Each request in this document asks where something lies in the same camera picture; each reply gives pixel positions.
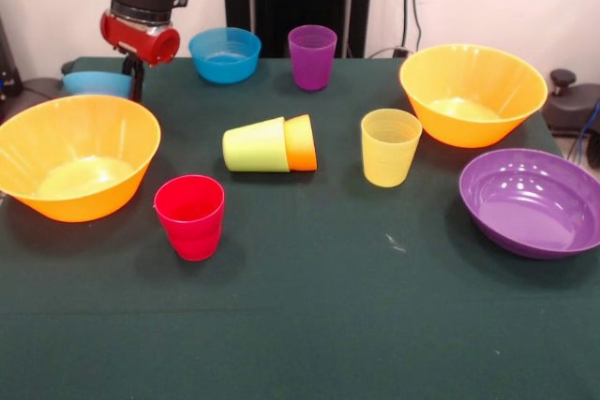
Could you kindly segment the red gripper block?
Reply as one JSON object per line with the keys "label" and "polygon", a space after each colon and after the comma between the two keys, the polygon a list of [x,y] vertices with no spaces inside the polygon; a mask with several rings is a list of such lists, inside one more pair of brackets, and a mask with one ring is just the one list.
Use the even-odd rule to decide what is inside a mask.
{"label": "red gripper block", "polygon": [[181,42],[179,33],[170,25],[150,27],[126,21],[108,11],[100,19],[100,33],[115,49],[138,57],[127,55],[122,65],[122,73],[131,76],[130,99],[138,103],[143,94],[143,62],[150,66],[170,63]]}

